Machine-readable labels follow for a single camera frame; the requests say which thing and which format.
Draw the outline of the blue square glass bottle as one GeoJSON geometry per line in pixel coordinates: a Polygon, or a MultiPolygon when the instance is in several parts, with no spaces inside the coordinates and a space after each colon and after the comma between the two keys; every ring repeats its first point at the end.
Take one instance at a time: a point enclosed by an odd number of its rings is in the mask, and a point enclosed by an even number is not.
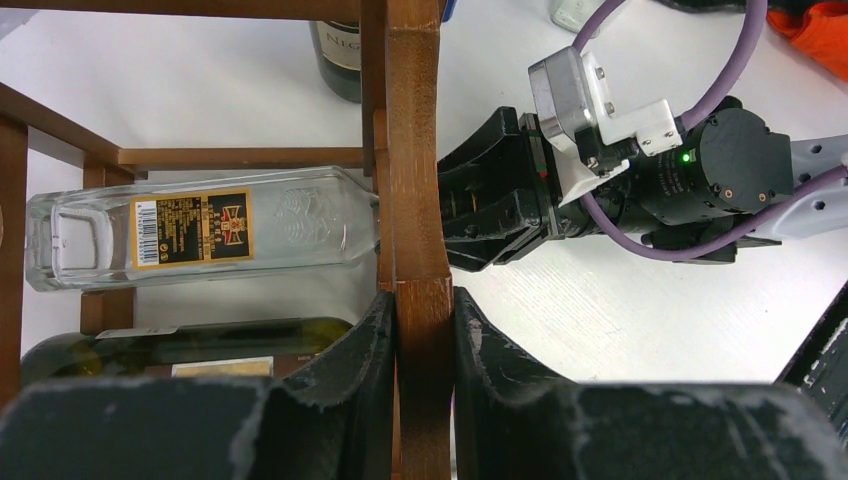
{"type": "Polygon", "coordinates": [[[445,0],[442,9],[441,21],[447,23],[453,16],[457,0],[445,0]]]}

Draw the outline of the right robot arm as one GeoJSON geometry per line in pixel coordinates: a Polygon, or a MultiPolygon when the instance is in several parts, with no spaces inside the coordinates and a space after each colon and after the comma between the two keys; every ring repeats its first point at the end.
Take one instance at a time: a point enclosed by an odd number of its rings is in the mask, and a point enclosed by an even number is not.
{"type": "MultiPolygon", "coordinates": [[[[793,141],[733,97],[680,147],[653,157],[621,151],[630,166],[593,196],[612,225],[650,249],[694,249],[700,264],[731,264],[742,248],[847,226],[846,137],[793,141]]],[[[601,233],[580,201],[565,200],[564,160],[533,113],[497,109],[437,169],[455,268],[478,272],[547,241],[601,233]]]]}

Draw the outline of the clear square bottle black cap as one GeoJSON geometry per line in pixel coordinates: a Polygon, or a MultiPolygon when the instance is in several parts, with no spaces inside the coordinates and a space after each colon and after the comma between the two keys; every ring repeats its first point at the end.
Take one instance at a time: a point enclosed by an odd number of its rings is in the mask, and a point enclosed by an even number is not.
{"type": "Polygon", "coordinates": [[[377,206],[336,166],[39,194],[24,275],[94,291],[351,264],[379,242],[377,206]]]}

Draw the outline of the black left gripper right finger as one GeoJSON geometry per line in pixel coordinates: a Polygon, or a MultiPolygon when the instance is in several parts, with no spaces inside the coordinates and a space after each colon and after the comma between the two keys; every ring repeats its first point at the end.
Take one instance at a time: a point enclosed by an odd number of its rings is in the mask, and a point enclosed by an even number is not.
{"type": "Polygon", "coordinates": [[[454,291],[462,479],[843,479],[824,413],[781,384],[577,383],[454,291]]]}

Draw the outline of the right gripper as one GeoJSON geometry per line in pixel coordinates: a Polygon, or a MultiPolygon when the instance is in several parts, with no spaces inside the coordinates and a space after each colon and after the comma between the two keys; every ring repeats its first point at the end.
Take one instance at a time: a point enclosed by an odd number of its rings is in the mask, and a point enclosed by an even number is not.
{"type": "MultiPolygon", "coordinates": [[[[572,166],[570,160],[579,163],[576,146],[559,151],[542,135],[536,114],[525,113],[518,121],[517,110],[509,106],[496,108],[470,137],[438,161],[439,196],[471,191],[482,199],[497,199],[528,190],[527,137],[533,165],[545,184],[543,210],[535,198],[502,198],[474,213],[444,220],[444,243],[452,267],[479,272],[506,263],[533,241],[544,238],[548,217],[556,239],[603,235],[578,198],[565,201],[564,180],[572,166]]],[[[636,233],[632,193],[633,181],[624,173],[607,178],[592,192],[605,216],[631,235],[636,233]]]]}

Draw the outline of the green wine bottle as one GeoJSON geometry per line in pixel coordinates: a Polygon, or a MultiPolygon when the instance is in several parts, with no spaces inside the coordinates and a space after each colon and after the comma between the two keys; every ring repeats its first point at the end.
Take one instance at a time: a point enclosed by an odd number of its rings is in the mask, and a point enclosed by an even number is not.
{"type": "Polygon", "coordinates": [[[360,104],[362,83],[359,24],[310,21],[309,27],[322,79],[340,98],[360,104]]]}
{"type": "Polygon", "coordinates": [[[102,376],[284,378],[351,328],[343,319],[317,317],[61,334],[24,355],[21,382],[102,376]]]}

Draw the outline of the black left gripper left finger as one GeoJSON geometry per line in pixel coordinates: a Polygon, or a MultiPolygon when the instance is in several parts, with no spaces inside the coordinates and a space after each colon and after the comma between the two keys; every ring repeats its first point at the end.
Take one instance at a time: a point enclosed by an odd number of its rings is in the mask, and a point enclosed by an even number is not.
{"type": "Polygon", "coordinates": [[[285,378],[89,377],[26,388],[5,479],[387,479],[395,301],[285,378]]]}

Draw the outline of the brown wooden wine rack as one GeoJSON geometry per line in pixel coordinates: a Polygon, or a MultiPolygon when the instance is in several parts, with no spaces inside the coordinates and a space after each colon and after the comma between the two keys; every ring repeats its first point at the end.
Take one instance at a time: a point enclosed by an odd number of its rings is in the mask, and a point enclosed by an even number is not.
{"type": "MultiPolygon", "coordinates": [[[[401,475],[447,479],[454,386],[453,290],[439,208],[436,100],[442,1],[48,1],[48,10],[358,22],[363,39],[361,148],[345,165],[377,167],[378,282],[397,312],[401,475]]],[[[162,167],[121,149],[10,87],[1,90],[1,400],[20,389],[28,134],[78,148],[90,186],[127,184],[162,167]]]]}

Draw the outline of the clear round glass bottle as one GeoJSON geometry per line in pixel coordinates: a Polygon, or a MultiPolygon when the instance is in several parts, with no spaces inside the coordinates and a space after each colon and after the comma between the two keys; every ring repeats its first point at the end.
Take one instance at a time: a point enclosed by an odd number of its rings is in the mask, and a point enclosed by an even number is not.
{"type": "Polygon", "coordinates": [[[558,27],[572,33],[578,33],[604,3],[604,0],[555,1],[550,19],[558,27]]]}

